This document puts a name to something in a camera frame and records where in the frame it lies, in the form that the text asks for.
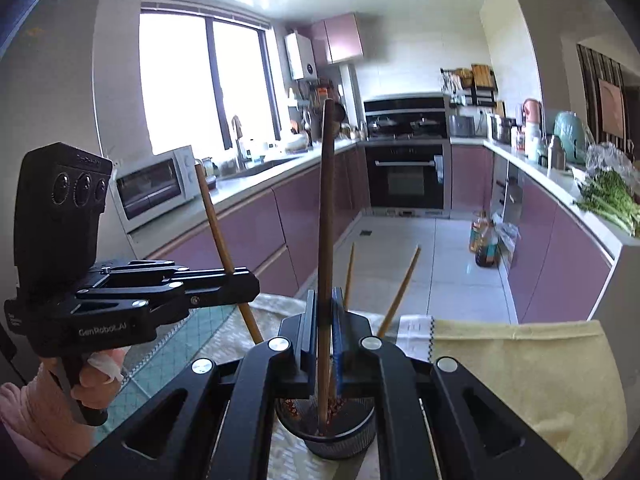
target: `window frame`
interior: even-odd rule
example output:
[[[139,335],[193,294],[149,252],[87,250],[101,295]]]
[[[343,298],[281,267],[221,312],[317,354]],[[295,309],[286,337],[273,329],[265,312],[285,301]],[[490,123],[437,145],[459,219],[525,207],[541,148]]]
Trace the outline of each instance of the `window frame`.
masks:
[[[152,10],[140,9],[140,14],[178,14],[181,16],[193,16],[188,12],[176,12],[171,10]],[[229,131],[229,123],[226,118],[225,105],[223,102],[222,85],[220,84],[220,72],[218,71],[218,56],[216,55],[216,38],[213,32],[213,23],[220,22],[236,27],[244,27],[254,30],[258,36],[258,46],[260,47],[260,56],[262,58],[262,69],[264,71],[264,81],[267,87],[267,96],[269,99],[269,108],[271,110],[271,123],[273,125],[273,135],[275,140],[280,140],[280,117],[278,114],[278,104],[276,102],[276,91],[273,84],[273,75],[271,74],[271,64],[269,59],[269,51],[267,49],[266,31],[262,28],[252,27],[249,24],[230,22],[229,20],[221,20],[212,16],[200,16],[205,22],[207,35],[207,49],[209,51],[209,69],[211,72],[211,81],[213,84],[213,95],[216,102],[216,111],[218,121],[220,122],[220,132],[222,134],[222,143],[225,151],[233,148],[231,133]]]

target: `dish soap bottle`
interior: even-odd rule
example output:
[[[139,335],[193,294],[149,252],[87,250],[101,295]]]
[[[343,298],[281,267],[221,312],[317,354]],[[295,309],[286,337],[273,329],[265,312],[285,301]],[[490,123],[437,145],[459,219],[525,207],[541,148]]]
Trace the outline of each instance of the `dish soap bottle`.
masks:
[[[495,233],[494,223],[490,221],[478,236],[476,265],[479,267],[493,267],[496,263],[497,251],[498,236]]]
[[[471,234],[469,236],[469,251],[475,253],[478,250],[478,238],[482,231],[487,227],[489,221],[484,210],[480,212],[480,216],[471,224]]]

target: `white bandage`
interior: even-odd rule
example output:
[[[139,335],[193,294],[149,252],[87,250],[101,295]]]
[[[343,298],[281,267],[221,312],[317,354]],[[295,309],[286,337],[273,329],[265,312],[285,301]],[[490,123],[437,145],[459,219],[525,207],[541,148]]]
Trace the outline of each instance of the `white bandage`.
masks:
[[[109,376],[109,379],[104,381],[104,384],[113,383],[114,380],[118,380],[118,382],[121,383],[124,379],[124,377],[120,373],[120,367],[116,364],[116,361],[114,361],[110,355],[105,354],[104,352],[94,352],[86,361],[92,367]]]

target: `human hand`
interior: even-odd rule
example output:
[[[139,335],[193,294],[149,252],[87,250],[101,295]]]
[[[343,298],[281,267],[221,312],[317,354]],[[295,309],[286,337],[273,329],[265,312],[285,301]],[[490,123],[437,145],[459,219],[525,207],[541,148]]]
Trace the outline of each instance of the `human hand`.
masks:
[[[122,368],[124,357],[129,351],[129,347],[103,350],[96,354],[104,354],[113,360],[118,372]],[[44,367],[57,376],[58,366],[56,358],[42,358]],[[71,397],[82,402],[82,405],[94,410],[104,410],[108,408],[120,390],[122,376],[113,379],[106,373],[98,370],[89,363],[85,363],[80,371],[80,384],[75,384],[71,389]]]

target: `yellow towel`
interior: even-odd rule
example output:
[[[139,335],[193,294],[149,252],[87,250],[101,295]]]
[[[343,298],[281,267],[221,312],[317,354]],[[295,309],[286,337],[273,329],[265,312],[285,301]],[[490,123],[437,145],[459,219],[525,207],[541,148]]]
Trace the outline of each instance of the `yellow towel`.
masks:
[[[433,362],[456,358],[586,480],[625,450],[625,397],[599,322],[436,320],[433,338]]]

